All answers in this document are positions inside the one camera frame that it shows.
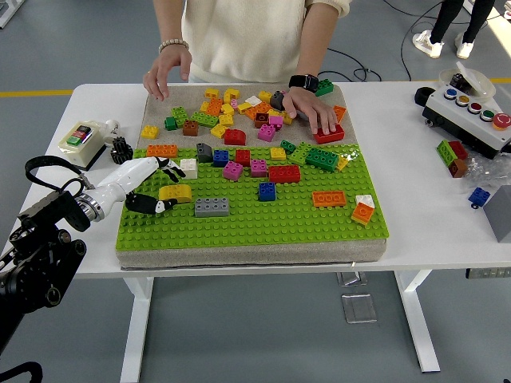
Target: white table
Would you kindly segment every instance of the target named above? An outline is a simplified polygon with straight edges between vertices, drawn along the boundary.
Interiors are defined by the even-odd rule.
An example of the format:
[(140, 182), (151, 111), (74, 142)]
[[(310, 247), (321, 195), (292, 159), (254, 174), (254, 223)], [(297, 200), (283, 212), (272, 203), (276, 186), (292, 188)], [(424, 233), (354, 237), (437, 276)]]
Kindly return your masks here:
[[(87, 244), (87, 255), (77, 278), (123, 278), (135, 296), (122, 382), (139, 379), (153, 279), (171, 276), (392, 270), (421, 369), (423, 372), (440, 370), (417, 287), (433, 269), (511, 267), (511, 244), (497, 242), (483, 210), (470, 208), (467, 198), (471, 191), (462, 180), (451, 178), (436, 153), (435, 148), (444, 137), (425, 126), (422, 108), (414, 103), (415, 91), (422, 86), (434, 87), (434, 83), (342, 83), (339, 86), (390, 232), (386, 252), (377, 262), (122, 271), (115, 255), (121, 204), (114, 207), (106, 222), (94, 223), (84, 233), (77, 233), (64, 221), (58, 224), (69, 230), (74, 239), (83, 239)], [(79, 86), (46, 154), (61, 156), (57, 143), (79, 120), (118, 120), (122, 135), (135, 147), (146, 97), (142, 85)], [(105, 153), (87, 176), (97, 184), (115, 167)], [(42, 168), (38, 173), (39, 178), (54, 184), (63, 184), (72, 175), (60, 168)], [(33, 185), (22, 209), (32, 206), (48, 192)]]

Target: person's hand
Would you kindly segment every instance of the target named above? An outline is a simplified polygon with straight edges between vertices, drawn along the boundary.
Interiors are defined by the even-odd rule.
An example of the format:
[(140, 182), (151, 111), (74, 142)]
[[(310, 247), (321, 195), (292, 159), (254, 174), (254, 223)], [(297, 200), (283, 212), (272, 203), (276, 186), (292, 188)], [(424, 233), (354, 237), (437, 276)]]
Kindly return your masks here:
[(168, 97), (168, 72), (175, 66), (180, 66), (181, 79), (188, 80), (192, 55), (181, 44), (167, 45), (153, 62), (153, 67), (144, 75), (144, 88), (159, 101)]
[(324, 104), (313, 92), (293, 86), (284, 95), (282, 105), (290, 118), (296, 117), (297, 110), (304, 113), (311, 124), (312, 134), (316, 134), (319, 127), (325, 134), (336, 130), (337, 116), (334, 109)]

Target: floor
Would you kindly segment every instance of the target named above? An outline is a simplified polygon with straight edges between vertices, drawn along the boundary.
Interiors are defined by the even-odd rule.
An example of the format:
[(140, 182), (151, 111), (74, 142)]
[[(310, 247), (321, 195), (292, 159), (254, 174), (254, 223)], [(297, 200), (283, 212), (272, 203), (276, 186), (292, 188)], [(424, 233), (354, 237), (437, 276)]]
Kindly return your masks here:
[[(496, 1), (501, 13), (504, 2)], [(354, 0), (331, 48), (384, 81), (409, 80), (402, 57), (411, 80), (434, 80), (455, 67), (453, 40), (465, 27), (450, 27), (441, 58), (418, 52), (407, 31), (435, 4)], [(429, 15), (437, 12), (438, 7)], [(7, 93), (140, 83), (159, 44), (155, 20), (149, 0), (26, 0), (0, 30), (0, 241), (12, 231), (30, 186), (24, 163), (46, 150), (70, 94)], [(468, 20), (463, 10), (456, 22)], [(412, 33), (430, 28), (427, 22), (433, 19), (422, 19)], [(496, 79), (495, 99), (504, 110), (511, 108), (510, 63), (489, 27), (464, 61)], [(354, 60), (334, 52), (323, 65), (352, 81), (357, 68)], [(333, 73), (322, 78), (345, 81)], [(378, 76), (368, 73), (367, 80)], [(180, 82), (175, 70), (169, 81)], [(464, 275), (464, 270), (434, 271), (418, 290), (440, 373), (421, 373), (418, 367), (391, 272), (368, 273), (367, 286), (356, 288), (339, 287), (335, 274), (157, 279), (141, 382), (511, 379), (511, 278), (467, 280)], [(350, 292), (372, 294), (376, 323), (347, 324), (340, 297)], [(121, 280), (73, 281), (60, 306), (26, 315), (2, 355), (0, 371), (38, 361), (45, 381), (119, 381), (132, 303)], [(21, 381), (27, 378), (12, 380)]]

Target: person's leg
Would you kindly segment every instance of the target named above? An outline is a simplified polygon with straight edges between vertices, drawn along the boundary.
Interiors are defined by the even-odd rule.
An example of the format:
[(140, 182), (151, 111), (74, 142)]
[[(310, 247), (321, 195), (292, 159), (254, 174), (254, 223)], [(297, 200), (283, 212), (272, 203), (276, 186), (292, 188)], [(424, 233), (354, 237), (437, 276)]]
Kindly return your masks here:
[(472, 9), (469, 28), (463, 35), (463, 42), (473, 43), (482, 25), (492, 11), (495, 0), (476, 0)]
[(454, 21), (463, 7), (463, 0), (445, 0), (442, 3), (437, 21), (431, 31), (430, 41), (432, 44), (441, 42), (446, 34), (447, 28)]

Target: beaded bracelet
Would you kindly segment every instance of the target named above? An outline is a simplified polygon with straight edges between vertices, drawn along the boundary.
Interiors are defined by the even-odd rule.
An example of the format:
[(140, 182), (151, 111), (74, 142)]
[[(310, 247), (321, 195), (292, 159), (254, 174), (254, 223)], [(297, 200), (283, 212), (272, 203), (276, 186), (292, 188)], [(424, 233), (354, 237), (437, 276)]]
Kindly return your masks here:
[(183, 40), (181, 38), (173, 38), (172, 40), (163, 41), (161, 43), (160, 47), (158, 48), (158, 53), (161, 53), (161, 51), (164, 49), (165, 46), (172, 45), (172, 44), (184, 45), (184, 47), (186, 49), (190, 49), (188, 46), (188, 43), (185, 40)]

